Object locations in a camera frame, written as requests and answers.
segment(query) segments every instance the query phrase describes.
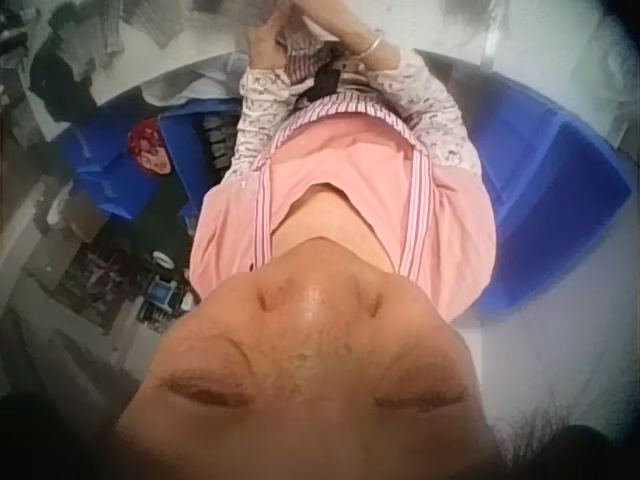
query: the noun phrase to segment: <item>white patterned sleeve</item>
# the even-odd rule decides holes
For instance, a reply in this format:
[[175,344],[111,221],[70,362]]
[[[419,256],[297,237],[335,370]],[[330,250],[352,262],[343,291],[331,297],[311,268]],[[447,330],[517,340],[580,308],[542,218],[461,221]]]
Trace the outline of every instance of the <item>white patterned sleeve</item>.
[[240,81],[242,116],[231,168],[223,183],[249,172],[256,159],[269,147],[273,137],[291,115],[295,97],[284,69],[247,70]]
[[413,130],[434,164],[482,175],[458,105],[420,55],[403,50],[397,70],[368,72],[368,78]]

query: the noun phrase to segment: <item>hand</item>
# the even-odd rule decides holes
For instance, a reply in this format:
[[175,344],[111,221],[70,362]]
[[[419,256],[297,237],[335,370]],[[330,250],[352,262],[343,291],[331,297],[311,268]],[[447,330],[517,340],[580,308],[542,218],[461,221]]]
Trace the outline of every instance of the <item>hand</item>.
[[267,22],[247,29],[249,68],[279,70],[287,66],[287,52],[278,45],[277,39],[289,21],[292,10],[291,0],[276,0],[275,10]]
[[341,38],[345,32],[349,32],[354,23],[358,22],[344,0],[292,0],[292,2],[303,15],[338,38]]

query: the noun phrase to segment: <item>pink apron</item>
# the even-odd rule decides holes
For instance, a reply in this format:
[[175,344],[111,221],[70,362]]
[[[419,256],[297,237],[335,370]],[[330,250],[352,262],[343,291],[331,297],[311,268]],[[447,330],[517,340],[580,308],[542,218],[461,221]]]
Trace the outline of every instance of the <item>pink apron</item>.
[[362,113],[387,122],[413,146],[409,221],[400,275],[418,283],[432,203],[431,163],[427,151],[407,125],[382,105],[353,92],[337,93],[294,114],[275,136],[269,151],[253,167],[259,173],[254,222],[254,261],[258,269],[271,261],[271,157],[302,126],[340,113]]

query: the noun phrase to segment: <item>woman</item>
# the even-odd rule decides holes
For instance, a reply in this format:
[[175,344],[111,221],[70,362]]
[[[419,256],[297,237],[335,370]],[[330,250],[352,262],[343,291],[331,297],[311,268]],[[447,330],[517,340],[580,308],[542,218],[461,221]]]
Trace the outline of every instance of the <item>woman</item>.
[[419,56],[341,0],[293,3],[350,56],[287,2],[249,32],[236,157],[192,255],[204,302],[168,334],[119,432],[162,478],[450,478],[499,464],[449,326],[495,257],[460,112]]

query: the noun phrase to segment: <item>bangle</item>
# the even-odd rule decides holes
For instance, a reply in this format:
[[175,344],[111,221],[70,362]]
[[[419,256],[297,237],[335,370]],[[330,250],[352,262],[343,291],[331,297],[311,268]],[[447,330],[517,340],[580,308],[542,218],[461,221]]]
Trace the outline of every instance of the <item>bangle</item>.
[[354,60],[362,60],[363,58],[368,57],[375,51],[376,48],[380,46],[383,40],[384,40],[384,37],[380,35],[378,38],[376,38],[376,41],[373,42],[373,44],[364,51],[364,53],[361,53],[359,55],[353,55],[351,58],[353,58]]

